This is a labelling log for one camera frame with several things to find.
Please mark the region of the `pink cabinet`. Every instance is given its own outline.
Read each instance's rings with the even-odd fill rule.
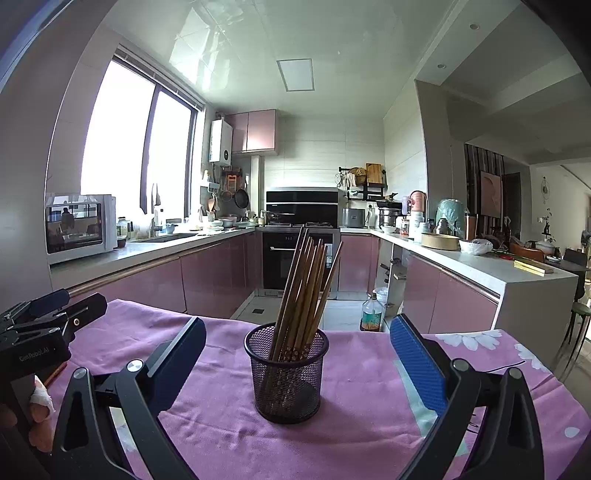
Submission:
[[[275,116],[275,110],[248,113],[247,151],[275,149]]]
[[[227,115],[225,121],[232,128],[232,153],[275,150],[276,110]]]
[[[247,233],[245,236],[246,252],[246,285],[248,294],[261,286],[262,270],[262,234],[260,232]]]
[[[232,126],[232,153],[246,151],[246,132],[248,130],[248,112],[228,115],[224,119]]]
[[[343,234],[340,239],[339,291],[371,292],[378,270],[378,238]]]
[[[131,300],[173,312],[182,313],[186,310],[179,259],[90,290],[72,298],[70,302],[75,303],[93,293],[104,295],[107,301]]]
[[[498,304],[477,289],[410,255],[402,312],[420,333],[489,330]]]
[[[213,274],[216,271],[212,252],[215,246],[181,257],[187,313],[215,317],[217,302],[213,297]]]
[[[490,330],[496,308],[484,295],[441,272],[429,333]]]
[[[230,318],[250,295],[248,236],[239,235],[181,257],[187,313]]]
[[[410,255],[402,312],[420,333],[429,333],[441,270]]]

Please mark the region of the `upper cabinet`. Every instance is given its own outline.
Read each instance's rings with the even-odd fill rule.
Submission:
[[[275,153],[277,111],[258,110],[225,117],[233,128],[232,153]]]

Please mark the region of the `white flower pattern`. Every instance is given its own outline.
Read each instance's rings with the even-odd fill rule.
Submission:
[[[525,348],[520,343],[515,344],[515,349],[519,350],[519,357],[523,360],[531,360],[531,368],[535,368],[536,370],[542,370],[542,372],[549,374],[550,370],[548,370],[542,362],[538,360],[538,358],[531,353],[527,348]]]
[[[497,338],[501,336],[501,332],[499,330],[488,330],[474,333],[438,333],[435,336],[451,346],[459,346],[460,343],[463,343],[471,351],[477,350],[478,345],[482,345],[488,350],[495,350],[496,346],[499,345]]]

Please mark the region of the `cutting board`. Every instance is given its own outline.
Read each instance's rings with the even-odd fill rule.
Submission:
[[[382,166],[379,163],[366,163],[365,169],[368,171],[368,183],[384,183]]]

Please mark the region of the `white countertop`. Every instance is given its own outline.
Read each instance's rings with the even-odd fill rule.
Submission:
[[[559,278],[576,276],[555,267],[552,273],[540,277],[539,275],[515,268],[511,260],[504,260],[491,254],[469,255],[462,253],[459,250],[437,250],[423,247],[420,243],[410,240],[407,236],[398,235],[396,233],[388,235],[379,230],[370,230],[369,232],[371,232],[372,235],[421,255],[452,272],[458,273],[459,275],[472,280],[474,283],[482,285],[484,288],[488,288],[489,290],[498,293],[499,295],[502,295],[505,291],[505,286],[508,283],[551,281]]]
[[[53,290],[71,288],[114,272],[125,270],[190,248],[219,242],[233,236],[253,232],[254,227],[229,232],[217,232],[207,236],[179,238],[170,242],[127,242],[123,248],[51,265]],[[183,233],[182,229],[174,233]]]

